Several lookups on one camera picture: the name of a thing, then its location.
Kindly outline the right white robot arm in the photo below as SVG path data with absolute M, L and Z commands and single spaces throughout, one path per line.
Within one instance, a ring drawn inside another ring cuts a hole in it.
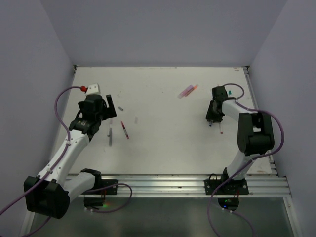
M 224 169 L 220 181 L 222 192 L 231 194 L 237 189 L 237 181 L 246 177 L 255 158 L 271 150 L 275 140 L 269 114 L 243 108 L 236 98 L 229 97 L 224 86 L 217 86 L 212 89 L 212 100 L 205 119 L 212 126 L 215 123 L 220 124 L 225 116 L 238 122 L 238 152 L 231 164 Z

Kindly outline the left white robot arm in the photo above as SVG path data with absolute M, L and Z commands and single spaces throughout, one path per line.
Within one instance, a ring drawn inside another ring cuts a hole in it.
M 78 103 L 79 111 L 68 127 L 67 136 L 47 166 L 36 176 L 24 181 L 27 210 L 48 217 L 62 218 L 70 203 L 89 191 L 102 190 L 101 173 L 83 169 L 74 179 L 67 176 L 84 148 L 99 131 L 102 121 L 116 117 L 111 95 L 87 95 Z

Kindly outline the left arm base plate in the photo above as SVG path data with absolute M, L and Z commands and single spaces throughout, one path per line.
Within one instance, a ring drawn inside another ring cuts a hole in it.
M 117 179 L 102 179 L 97 185 L 94 185 L 93 188 L 85 191 L 84 195 L 116 195 L 118 189 L 118 180 Z

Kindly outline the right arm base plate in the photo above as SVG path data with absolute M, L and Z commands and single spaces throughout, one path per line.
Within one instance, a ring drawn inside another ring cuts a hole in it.
M 205 179 L 204 188 L 206 195 L 212 195 L 214 190 L 221 184 L 219 179 Z M 227 184 L 223 185 L 215 193 L 216 195 L 248 195 L 248 185 L 245 179 L 231 180 Z

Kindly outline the red pen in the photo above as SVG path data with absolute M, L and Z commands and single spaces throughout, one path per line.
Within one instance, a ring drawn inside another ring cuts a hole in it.
M 123 121 L 120 121 L 120 123 L 121 123 L 121 126 L 122 126 L 122 128 L 123 128 L 123 131 L 124 131 L 124 134 L 125 134 L 126 138 L 127 138 L 127 139 L 130 139 L 130 137 L 129 137 L 129 135 L 128 135 L 128 132 L 127 132 L 127 130 L 126 130 L 126 127 L 125 127 Z

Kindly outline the purple highlighter pen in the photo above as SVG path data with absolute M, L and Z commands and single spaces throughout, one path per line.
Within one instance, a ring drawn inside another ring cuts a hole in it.
M 113 142 L 113 133 L 112 133 L 112 128 L 111 127 L 109 129 L 108 138 L 109 138 L 109 146 L 111 147 L 112 146 L 112 142 Z

